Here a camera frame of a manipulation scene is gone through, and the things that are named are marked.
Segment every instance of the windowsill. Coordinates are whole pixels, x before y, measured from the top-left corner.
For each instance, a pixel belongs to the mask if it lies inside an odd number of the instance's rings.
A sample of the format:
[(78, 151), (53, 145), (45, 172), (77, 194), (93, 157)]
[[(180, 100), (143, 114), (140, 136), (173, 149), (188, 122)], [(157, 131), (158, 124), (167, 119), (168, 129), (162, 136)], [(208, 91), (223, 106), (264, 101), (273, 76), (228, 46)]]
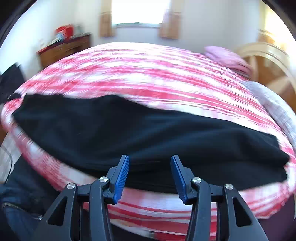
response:
[(159, 23), (118, 23), (114, 24), (116, 28), (159, 28)]

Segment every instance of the cable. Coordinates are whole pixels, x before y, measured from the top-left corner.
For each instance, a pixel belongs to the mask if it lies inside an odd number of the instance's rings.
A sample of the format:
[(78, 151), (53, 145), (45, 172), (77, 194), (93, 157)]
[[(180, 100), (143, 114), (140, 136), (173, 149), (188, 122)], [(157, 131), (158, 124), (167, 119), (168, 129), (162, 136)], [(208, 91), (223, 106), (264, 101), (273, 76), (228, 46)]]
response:
[(8, 177), (9, 177), (9, 175), (10, 175), (10, 173), (11, 173), (11, 169), (12, 169), (12, 156), (11, 156), (11, 154), (9, 153), (9, 151), (6, 149), (5, 146), (2, 145), (0, 148), (3, 148), (3, 150), (6, 152), (6, 154), (8, 154), (9, 159), (10, 159), (10, 170), (9, 170), (9, 173), (8, 173), (8, 175), (7, 175), (7, 178), (6, 178), (5, 182), (4, 182), (4, 184), (6, 184), (6, 182), (7, 182), (7, 180), (8, 180)]

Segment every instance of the window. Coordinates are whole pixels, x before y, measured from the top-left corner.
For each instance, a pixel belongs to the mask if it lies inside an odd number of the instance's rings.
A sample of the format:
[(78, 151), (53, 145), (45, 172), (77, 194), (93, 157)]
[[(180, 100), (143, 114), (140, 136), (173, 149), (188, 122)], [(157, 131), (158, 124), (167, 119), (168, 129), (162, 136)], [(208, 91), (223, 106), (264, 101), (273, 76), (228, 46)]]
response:
[(112, 24), (160, 24), (170, 0), (112, 0)]

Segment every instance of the pink pillow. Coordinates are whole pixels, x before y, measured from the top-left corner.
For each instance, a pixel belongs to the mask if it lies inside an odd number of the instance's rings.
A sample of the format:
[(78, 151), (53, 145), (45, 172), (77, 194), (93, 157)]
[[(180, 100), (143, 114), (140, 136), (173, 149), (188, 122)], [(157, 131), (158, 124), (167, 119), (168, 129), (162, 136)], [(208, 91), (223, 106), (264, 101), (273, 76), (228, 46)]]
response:
[(218, 46), (207, 46), (205, 47), (205, 55), (230, 69), (239, 70), (249, 76), (251, 75), (252, 67), (238, 54), (228, 49)]

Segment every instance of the white wall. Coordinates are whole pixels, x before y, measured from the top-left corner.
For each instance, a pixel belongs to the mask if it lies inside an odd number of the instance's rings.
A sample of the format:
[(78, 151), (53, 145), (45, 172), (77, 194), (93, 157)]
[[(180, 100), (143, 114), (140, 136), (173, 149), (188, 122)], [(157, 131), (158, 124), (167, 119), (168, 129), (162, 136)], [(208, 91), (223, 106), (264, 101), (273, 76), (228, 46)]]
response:
[(16, 22), (0, 48), (0, 72), (15, 62), (21, 65), (25, 79), (41, 66), (36, 52), (50, 42), (54, 31), (73, 23), (76, 0), (38, 0)]
[(185, 0), (178, 40), (158, 36), (156, 28), (117, 28), (112, 38), (99, 37), (100, 0), (77, 0), (75, 23), (91, 32), (92, 45), (107, 42), (147, 42), (203, 52), (207, 45), (234, 50), (256, 41), (261, 0)]

